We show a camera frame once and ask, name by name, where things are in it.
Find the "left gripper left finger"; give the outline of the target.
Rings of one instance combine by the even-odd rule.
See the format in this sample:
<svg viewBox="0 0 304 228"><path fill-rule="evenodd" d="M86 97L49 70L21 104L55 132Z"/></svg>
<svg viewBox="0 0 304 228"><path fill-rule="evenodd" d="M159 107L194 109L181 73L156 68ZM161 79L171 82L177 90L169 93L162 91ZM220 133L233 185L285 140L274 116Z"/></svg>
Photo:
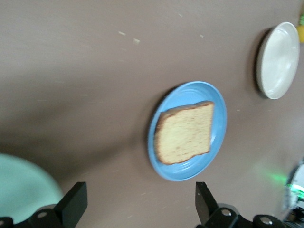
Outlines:
<svg viewBox="0 0 304 228"><path fill-rule="evenodd" d="M10 217L1 217L2 228L74 228L87 209L87 183L77 182L52 209L41 209L28 219L15 224Z"/></svg>

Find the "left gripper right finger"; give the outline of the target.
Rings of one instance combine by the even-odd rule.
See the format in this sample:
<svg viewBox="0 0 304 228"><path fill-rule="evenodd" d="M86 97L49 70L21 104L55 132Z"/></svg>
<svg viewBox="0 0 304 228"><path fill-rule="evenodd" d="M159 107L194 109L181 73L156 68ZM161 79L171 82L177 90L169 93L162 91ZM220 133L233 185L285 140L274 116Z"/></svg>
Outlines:
<svg viewBox="0 0 304 228"><path fill-rule="evenodd" d="M284 228L285 224L270 215L256 215L247 220L229 204L218 204L205 182L196 182L195 207L199 228Z"/></svg>

